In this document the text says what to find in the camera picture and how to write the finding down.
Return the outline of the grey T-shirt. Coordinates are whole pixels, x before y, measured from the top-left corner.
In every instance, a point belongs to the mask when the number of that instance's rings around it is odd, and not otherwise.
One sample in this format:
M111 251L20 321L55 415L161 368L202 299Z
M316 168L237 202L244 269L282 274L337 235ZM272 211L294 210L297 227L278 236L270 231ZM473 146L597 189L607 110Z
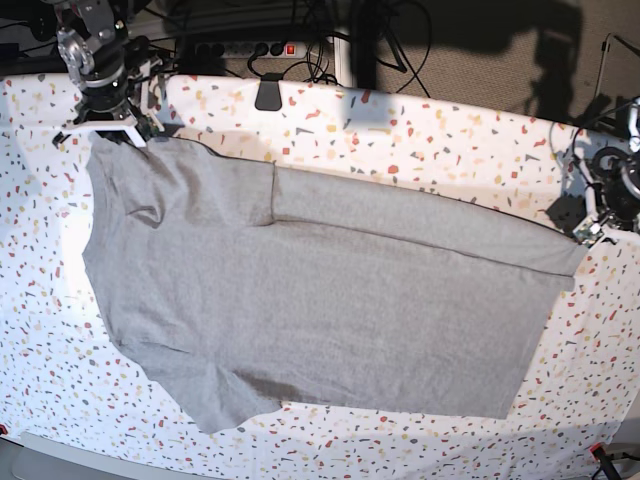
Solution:
M104 139L83 258L112 343L208 433L283 401L506 417L585 249L441 196Z

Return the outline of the black table clamp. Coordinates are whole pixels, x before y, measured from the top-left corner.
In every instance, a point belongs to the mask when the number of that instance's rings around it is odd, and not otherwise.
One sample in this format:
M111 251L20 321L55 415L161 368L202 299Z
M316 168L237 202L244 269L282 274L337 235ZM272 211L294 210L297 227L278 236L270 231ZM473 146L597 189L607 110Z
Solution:
M282 108L279 82L283 79L280 73L265 73L261 76L254 107L258 111L277 112Z

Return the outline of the white power strip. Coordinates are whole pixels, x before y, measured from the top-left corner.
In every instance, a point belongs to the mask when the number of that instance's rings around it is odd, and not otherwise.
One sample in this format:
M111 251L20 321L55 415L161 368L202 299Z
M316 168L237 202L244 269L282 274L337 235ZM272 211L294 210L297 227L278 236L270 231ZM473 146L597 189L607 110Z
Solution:
M303 59L308 48L304 42L230 41L199 42L194 47L201 56L222 59L249 59L251 57Z

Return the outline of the thin metal stand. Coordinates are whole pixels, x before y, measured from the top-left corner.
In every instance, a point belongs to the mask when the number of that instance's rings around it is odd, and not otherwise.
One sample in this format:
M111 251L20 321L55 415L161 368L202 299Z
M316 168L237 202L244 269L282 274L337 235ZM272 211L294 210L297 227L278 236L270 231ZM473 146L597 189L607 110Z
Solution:
M595 89L594 89L594 98L597 98L602 89L602 84L604 80L605 68L607 63L607 57L610 53L611 47L614 42L622 45L624 48L633 53L636 57L639 56L639 43L629 40L628 38L615 33L610 32L605 36L604 41L601 44L601 57L598 69L598 75L596 79Z

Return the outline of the red clamp bottom right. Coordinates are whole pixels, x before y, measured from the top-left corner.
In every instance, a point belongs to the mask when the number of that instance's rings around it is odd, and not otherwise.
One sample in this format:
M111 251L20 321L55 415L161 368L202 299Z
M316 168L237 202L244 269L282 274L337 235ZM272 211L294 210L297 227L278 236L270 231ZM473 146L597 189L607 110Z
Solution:
M589 449L593 458L598 464L596 472L591 476L592 480L596 480L599 475L603 475L606 480L621 480L622 477L614 466L613 460L606 453L603 445L597 443Z

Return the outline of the grey table frame leg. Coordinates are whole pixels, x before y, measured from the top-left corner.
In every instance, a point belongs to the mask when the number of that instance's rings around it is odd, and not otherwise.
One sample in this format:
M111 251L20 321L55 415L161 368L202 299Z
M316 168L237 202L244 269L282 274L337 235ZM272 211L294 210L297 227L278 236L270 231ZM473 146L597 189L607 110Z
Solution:
M357 81L351 69L350 42L342 38L335 37L333 40L333 52L334 75L337 82L343 87L355 87L357 85Z

